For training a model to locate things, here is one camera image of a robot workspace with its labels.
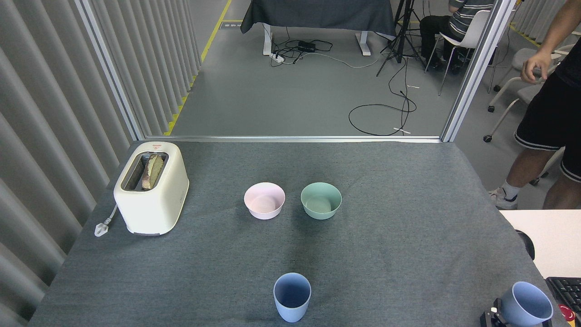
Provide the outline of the person's hand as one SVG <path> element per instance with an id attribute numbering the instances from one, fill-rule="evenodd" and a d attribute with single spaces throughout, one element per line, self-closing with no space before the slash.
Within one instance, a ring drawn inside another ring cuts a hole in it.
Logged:
<path id="1" fill-rule="evenodd" d="M 552 50 L 539 49 L 531 58 L 525 60 L 520 74 L 521 81 L 536 84 L 537 79 L 533 74 L 535 69 L 539 69 L 540 77 L 546 80 L 548 77 L 548 69 L 552 62 L 551 54 Z"/>

